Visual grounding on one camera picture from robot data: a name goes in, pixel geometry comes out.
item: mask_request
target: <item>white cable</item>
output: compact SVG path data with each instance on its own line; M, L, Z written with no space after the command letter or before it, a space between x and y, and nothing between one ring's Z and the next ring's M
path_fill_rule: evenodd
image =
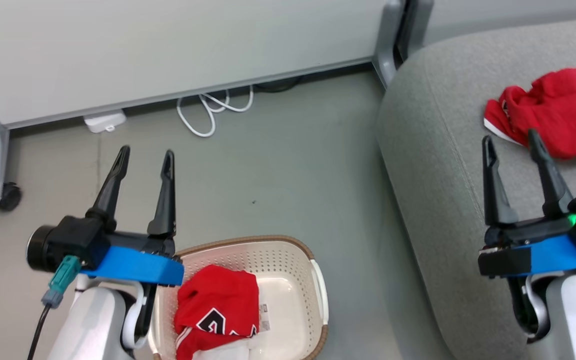
M202 137L202 138L211 137L211 136L213 136L213 134L215 134L215 129L217 128L217 125L215 124L215 114L219 114L219 113L225 111L226 109L231 110L233 112L238 112L238 113L242 113L242 112L245 112L248 109L250 109L250 107L252 106L253 98L254 98L254 91L252 89L252 85L250 85L248 88L249 88L248 102L247 102L245 107L241 107L241 108L234 107L234 106L230 105L231 93L228 90L226 90L226 100L224 102L222 102L221 100L215 98L214 96L212 96L208 93L199 94L199 100L201 100L201 104L203 104L203 108L206 109L206 112L208 113L208 117L210 117L210 131L208 131L208 132L199 132L199 131L195 130L195 128L190 126L190 123L188 123L188 120L186 120L186 117L181 112L181 101L183 100L183 97L180 97L176 101L176 113L179 114L181 121L183 121L183 123L188 128L188 130L190 130L193 134L195 134L198 137ZM210 107L210 105L208 105L208 101L206 100L206 98L208 98L208 100L212 101L213 103L219 105L219 107L217 109L213 109L212 107Z

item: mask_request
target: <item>white plastic basket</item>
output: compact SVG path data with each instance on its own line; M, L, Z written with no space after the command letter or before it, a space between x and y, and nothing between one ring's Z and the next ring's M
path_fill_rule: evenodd
M249 360L312 360L328 337L329 304L322 271L301 241L284 235L240 237L179 251L186 282L215 264L256 276L270 330L254 337ZM178 287L160 287L148 333L156 359L176 360L173 318Z

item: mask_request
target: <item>gray fabric upholstery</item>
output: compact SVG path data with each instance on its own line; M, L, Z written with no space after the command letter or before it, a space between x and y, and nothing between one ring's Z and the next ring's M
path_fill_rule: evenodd
M411 57L386 92L377 133L439 329L457 360L525 359L503 280L479 276L486 101L576 68L576 21L449 39ZM494 139L510 204L542 216L537 167L522 146ZM576 159L559 168L576 196Z

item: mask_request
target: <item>folded red cloth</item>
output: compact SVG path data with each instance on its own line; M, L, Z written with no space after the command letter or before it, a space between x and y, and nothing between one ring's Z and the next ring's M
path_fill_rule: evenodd
M576 68L549 72L528 92L506 88L487 102L484 121L526 147L528 130L536 129L552 157L576 157Z
M217 265L199 270L177 292L174 314L177 360L256 335L259 329L257 278Z

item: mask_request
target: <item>robotic arm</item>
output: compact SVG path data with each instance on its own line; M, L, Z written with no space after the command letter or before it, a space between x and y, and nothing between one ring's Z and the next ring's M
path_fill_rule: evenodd
M34 356L48 309L61 303L76 278L75 300L52 347L50 360L130 360L146 342L158 286L181 285L184 267L174 257L175 160L167 151L154 219L146 234L116 231L115 209L130 148L123 146L85 217L65 216L38 228L28 241L30 268L54 272L28 359ZM128 285L136 296L103 283Z
M489 228L479 251L479 271L507 281L514 317L534 360L576 360L576 198L535 130L530 130L529 143L539 168L544 217L519 221L499 176L492 139L483 139Z

